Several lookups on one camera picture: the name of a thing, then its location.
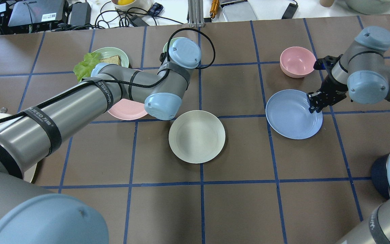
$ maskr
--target white pot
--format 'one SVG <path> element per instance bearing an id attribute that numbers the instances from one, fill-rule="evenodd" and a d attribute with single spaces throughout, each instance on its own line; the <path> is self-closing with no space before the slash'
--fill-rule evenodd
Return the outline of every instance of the white pot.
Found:
<path id="1" fill-rule="evenodd" d="M 345 0 L 347 5 L 363 14 L 383 14 L 390 10 L 390 0 Z"/>

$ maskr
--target green plate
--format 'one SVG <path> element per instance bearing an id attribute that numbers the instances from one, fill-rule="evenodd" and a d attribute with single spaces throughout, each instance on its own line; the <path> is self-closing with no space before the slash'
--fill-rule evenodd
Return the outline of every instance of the green plate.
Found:
<path id="1" fill-rule="evenodd" d="M 121 58 L 121 66 L 129 68 L 129 57 L 127 57 L 127 54 L 119 48 L 104 47 L 104 48 L 97 49 L 94 52 L 102 54 L 102 57 L 100 59 L 107 59 L 112 56 L 118 55 Z"/>

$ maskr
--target bread slice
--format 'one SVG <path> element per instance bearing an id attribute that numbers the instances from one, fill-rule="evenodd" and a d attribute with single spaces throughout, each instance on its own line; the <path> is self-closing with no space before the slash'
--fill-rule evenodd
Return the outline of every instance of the bread slice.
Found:
<path id="1" fill-rule="evenodd" d="M 100 62 L 105 62 L 105 63 L 113 63 L 117 65 L 121 65 L 121 58 L 118 55 L 109 57 L 107 59 L 101 59 Z"/>

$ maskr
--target white plate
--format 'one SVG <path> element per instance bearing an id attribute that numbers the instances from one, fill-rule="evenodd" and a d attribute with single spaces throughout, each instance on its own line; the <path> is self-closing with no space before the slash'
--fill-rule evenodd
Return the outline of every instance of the white plate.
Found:
<path id="1" fill-rule="evenodd" d="M 169 146 L 178 158 L 201 164 L 217 156 L 225 144 L 225 129 L 213 114 L 194 110 L 180 115 L 169 129 Z"/>
<path id="2" fill-rule="evenodd" d="M 102 54 L 102 57 L 100 57 L 100 59 L 107 59 L 112 56 L 118 55 L 121 58 L 121 66 L 129 68 L 129 57 L 124 51 L 122 51 L 119 48 L 104 47 L 104 48 L 97 49 L 96 51 L 94 51 L 94 53 Z"/>
<path id="3" fill-rule="evenodd" d="M 306 139 L 315 135 L 323 123 L 322 113 L 310 113 L 306 93 L 283 90 L 267 102 L 266 117 L 272 128 L 291 139 Z"/>

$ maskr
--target lemon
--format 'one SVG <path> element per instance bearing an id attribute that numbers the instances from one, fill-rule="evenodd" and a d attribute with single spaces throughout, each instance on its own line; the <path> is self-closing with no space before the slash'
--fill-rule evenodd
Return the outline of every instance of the lemon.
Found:
<path id="1" fill-rule="evenodd" d="M 128 5 L 130 3 L 133 3 L 135 0 L 118 0 L 118 5 Z"/>

